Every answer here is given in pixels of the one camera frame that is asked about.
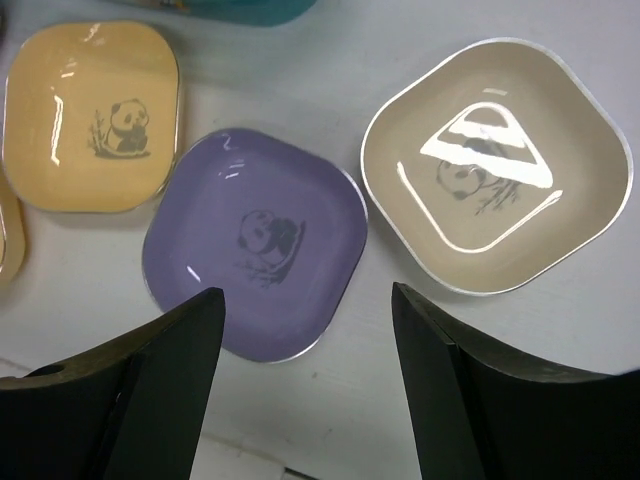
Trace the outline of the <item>yellow panda plate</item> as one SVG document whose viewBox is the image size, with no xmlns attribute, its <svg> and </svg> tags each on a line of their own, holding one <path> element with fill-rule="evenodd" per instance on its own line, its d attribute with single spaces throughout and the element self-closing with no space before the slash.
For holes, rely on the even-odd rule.
<svg viewBox="0 0 640 480">
<path fill-rule="evenodd" d="M 26 252 L 20 201 L 1 173 L 1 287 L 19 272 Z"/>
<path fill-rule="evenodd" d="M 125 20 L 44 28 L 8 69 L 9 185 L 49 212 L 135 209 L 173 169 L 180 102 L 176 55 L 155 28 Z"/>
</svg>

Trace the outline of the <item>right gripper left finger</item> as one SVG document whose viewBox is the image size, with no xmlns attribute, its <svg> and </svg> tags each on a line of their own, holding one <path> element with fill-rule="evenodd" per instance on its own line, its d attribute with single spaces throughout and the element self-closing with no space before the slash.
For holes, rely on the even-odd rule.
<svg viewBox="0 0 640 480">
<path fill-rule="evenodd" d="M 4 479 L 187 479 L 216 371 L 222 290 L 1 380 Z"/>
</svg>

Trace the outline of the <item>purple panda plate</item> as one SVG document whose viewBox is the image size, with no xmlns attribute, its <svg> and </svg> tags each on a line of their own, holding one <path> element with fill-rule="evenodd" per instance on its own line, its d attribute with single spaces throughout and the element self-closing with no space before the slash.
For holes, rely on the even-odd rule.
<svg viewBox="0 0 640 480">
<path fill-rule="evenodd" d="M 329 327 L 367 233 L 367 207 L 347 172 L 260 131 L 227 128 L 180 159 L 147 231 L 142 268 L 163 311 L 221 289 L 223 347 L 281 363 Z"/>
</svg>

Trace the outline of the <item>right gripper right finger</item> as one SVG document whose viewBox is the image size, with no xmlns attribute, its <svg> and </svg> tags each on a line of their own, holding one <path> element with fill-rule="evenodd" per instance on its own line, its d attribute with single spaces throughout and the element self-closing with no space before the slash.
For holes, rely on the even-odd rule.
<svg viewBox="0 0 640 480">
<path fill-rule="evenodd" d="M 395 283 L 395 342 L 425 479 L 635 479 L 639 374 L 542 359 Z"/>
</svg>

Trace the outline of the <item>beige panda plate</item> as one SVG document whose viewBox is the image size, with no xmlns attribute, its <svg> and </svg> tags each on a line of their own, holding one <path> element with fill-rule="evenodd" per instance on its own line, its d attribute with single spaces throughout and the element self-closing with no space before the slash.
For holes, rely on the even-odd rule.
<svg viewBox="0 0 640 480">
<path fill-rule="evenodd" d="M 536 43 L 485 39 L 387 100 L 367 126 L 369 196 L 449 290 L 515 290 L 602 235 L 632 190 L 633 156 L 569 66 Z"/>
</svg>

